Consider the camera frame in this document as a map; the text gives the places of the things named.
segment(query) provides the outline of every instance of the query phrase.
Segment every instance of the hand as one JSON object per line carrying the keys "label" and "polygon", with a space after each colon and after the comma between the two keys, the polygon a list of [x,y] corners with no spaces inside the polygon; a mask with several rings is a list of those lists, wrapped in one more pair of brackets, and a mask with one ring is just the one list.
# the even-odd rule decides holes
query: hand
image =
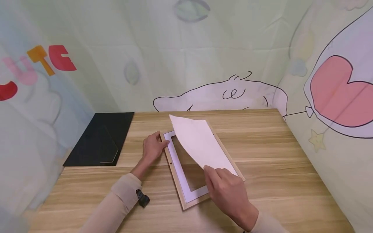
{"label": "hand", "polygon": [[142,144],[142,158],[132,169],[131,173],[139,180],[142,180],[146,170],[148,170],[154,161],[159,158],[163,149],[169,142],[169,140],[164,142],[160,141],[160,131],[157,131],[144,139],[144,143]]}
{"label": "hand", "polygon": [[207,189],[215,205],[245,231],[251,231],[259,211],[249,202],[243,180],[227,169],[209,166],[203,169]]}

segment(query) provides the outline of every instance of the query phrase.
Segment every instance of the pink heart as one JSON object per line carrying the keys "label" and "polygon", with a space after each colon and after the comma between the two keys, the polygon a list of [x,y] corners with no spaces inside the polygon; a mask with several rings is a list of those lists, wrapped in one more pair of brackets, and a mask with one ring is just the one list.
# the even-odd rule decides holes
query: pink heart
{"label": "pink heart", "polygon": [[373,120],[373,85],[349,82],[353,67],[340,56],[328,58],[311,80],[311,94],[320,115],[347,127]]}

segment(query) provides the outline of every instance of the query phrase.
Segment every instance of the wooden picture frame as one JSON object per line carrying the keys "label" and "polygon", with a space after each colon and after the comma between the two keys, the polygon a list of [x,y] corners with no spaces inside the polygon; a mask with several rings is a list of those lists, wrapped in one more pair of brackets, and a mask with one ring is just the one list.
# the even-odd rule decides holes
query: wooden picture frame
{"label": "wooden picture frame", "polygon": [[[237,175],[239,177],[241,177],[243,181],[245,181],[244,176],[242,175],[242,173],[238,169],[237,165],[234,163],[232,157],[230,156],[230,154],[228,153],[228,151],[226,150],[226,148],[222,144],[221,140],[219,139],[219,137],[217,136],[217,134],[215,133],[213,128],[210,126],[210,124],[209,123],[207,123],[207,124],[209,125],[209,127],[211,129],[211,132],[213,133],[216,141],[218,142],[218,144],[222,148],[224,154],[228,158],[228,160],[231,163],[231,165],[233,166],[234,170],[237,172]],[[188,209],[188,208],[190,208],[190,207],[192,207],[192,206],[194,206],[194,205],[196,205],[196,204],[198,204],[198,203],[200,203],[204,200],[207,200],[210,196],[209,196],[209,192],[207,190],[207,186],[203,186],[203,187],[200,187],[200,188],[198,188],[194,191],[190,191],[187,180],[186,180],[186,177],[185,177],[185,174],[184,174],[184,171],[181,167],[179,157],[176,153],[174,144],[173,144],[172,139],[171,139],[171,137],[173,137],[175,135],[176,135],[175,132],[171,131],[171,132],[168,132],[168,133],[161,133],[160,137],[161,137],[162,141],[165,141],[165,140],[170,141],[168,146],[164,148],[164,151],[165,151],[165,154],[166,154],[168,165],[170,166],[170,169],[171,169],[172,178],[175,182],[176,191],[178,193],[178,196],[179,196],[179,199],[180,199],[180,202],[181,202],[181,206],[182,206],[182,209],[184,211],[184,210],[186,210],[186,209]]]}

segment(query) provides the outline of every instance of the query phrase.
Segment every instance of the sheet of paper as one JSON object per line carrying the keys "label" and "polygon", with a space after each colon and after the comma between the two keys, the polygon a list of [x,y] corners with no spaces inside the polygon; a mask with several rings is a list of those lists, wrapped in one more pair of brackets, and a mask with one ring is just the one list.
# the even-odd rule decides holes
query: sheet of paper
{"label": "sheet of paper", "polygon": [[172,127],[186,152],[202,168],[226,168],[237,175],[205,120],[170,115]]}

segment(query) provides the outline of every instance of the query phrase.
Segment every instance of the orange letter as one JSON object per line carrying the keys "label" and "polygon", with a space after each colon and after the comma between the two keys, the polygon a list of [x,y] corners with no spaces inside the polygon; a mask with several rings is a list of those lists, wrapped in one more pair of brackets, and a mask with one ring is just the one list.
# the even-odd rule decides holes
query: orange letter
{"label": "orange letter", "polygon": [[59,70],[73,71],[76,67],[68,57],[62,57],[62,54],[69,54],[63,45],[49,46],[50,61]]}
{"label": "orange letter", "polygon": [[49,66],[47,61],[44,59],[47,56],[47,53],[41,45],[38,45],[35,48],[27,51],[27,55],[30,57],[32,62],[34,63],[41,62],[41,64],[43,65],[45,71],[47,72],[49,76],[54,75],[54,71]]}
{"label": "orange letter", "polygon": [[21,62],[26,67],[27,71],[22,71],[16,63],[10,58],[3,58],[3,62],[10,69],[13,75],[24,85],[31,86],[38,80],[38,75],[33,69],[31,63],[28,61],[26,56],[20,57]]}

